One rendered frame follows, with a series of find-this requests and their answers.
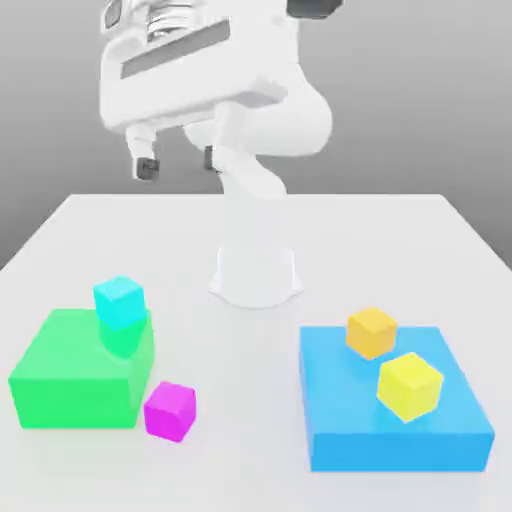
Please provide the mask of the small cyan cube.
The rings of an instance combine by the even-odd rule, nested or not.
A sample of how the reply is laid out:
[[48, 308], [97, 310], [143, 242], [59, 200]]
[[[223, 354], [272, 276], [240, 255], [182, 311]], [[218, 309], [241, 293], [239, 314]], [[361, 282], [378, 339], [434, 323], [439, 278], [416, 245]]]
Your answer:
[[95, 285], [93, 297], [98, 318], [113, 330], [127, 328], [147, 316], [143, 287], [126, 276]]

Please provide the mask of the small orange cube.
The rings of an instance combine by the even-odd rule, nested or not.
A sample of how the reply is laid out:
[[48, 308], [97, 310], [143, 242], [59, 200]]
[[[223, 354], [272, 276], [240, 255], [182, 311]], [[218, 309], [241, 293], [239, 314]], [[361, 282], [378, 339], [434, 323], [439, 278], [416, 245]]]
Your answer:
[[397, 322], [382, 310], [371, 307], [353, 313], [347, 322], [346, 344], [365, 360], [391, 352]]

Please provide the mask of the large green box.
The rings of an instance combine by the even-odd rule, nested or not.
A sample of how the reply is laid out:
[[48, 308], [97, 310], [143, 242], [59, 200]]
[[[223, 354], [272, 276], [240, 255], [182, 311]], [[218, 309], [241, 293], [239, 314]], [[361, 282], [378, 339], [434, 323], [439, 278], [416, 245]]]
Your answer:
[[101, 343], [93, 309], [55, 309], [8, 383], [23, 428], [124, 429], [138, 419], [155, 357], [152, 318], [129, 359]]

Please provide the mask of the large blue box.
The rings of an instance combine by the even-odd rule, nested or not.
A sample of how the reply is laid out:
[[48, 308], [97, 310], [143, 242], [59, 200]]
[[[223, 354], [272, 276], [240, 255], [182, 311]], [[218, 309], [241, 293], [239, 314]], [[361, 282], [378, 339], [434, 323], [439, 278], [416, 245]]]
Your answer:
[[[402, 422], [377, 398], [382, 363], [414, 352], [444, 377], [437, 408]], [[439, 328], [401, 327], [373, 361], [346, 344], [342, 326], [299, 330], [299, 371], [310, 467], [329, 471], [478, 472], [494, 429]]]

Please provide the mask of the small magenta cube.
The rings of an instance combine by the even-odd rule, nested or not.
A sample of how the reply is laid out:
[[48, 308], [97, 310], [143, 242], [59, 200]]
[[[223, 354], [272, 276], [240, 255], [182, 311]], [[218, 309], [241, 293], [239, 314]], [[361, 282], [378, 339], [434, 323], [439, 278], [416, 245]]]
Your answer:
[[196, 392], [162, 381], [144, 403], [143, 412], [148, 434], [180, 443], [196, 419]]

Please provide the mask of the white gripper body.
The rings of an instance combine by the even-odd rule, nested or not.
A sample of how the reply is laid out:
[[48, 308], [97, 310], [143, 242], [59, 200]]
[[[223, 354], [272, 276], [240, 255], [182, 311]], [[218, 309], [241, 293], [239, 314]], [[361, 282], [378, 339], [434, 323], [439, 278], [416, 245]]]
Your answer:
[[250, 108], [282, 102], [284, 59], [263, 39], [276, 35], [266, 21], [234, 16], [152, 43], [142, 29], [125, 31], [101, 58], [104, 126], [121, 132], [149, 123], [161, 130], [208, 119], [223, 102]]

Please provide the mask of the small yellow cube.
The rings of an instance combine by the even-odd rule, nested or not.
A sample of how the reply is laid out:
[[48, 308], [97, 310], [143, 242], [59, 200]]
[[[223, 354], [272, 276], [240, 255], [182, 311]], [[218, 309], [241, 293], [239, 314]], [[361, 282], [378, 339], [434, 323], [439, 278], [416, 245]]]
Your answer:
[[439, 403], [444, 375], [414, 352], [381, 364], [378, 400], [403, 423], [434, 411]]

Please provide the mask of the small green cube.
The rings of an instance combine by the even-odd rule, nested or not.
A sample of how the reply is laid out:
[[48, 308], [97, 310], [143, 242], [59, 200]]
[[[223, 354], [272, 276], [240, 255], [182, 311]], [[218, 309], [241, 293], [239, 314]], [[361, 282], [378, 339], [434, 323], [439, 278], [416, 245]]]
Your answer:
[[113, 356], [121, 359], [131, 358], [144, 338], [147, 318], [130, 325], [114, 329], [102, 320], [98, 321], [99, 337], [104, 348]]

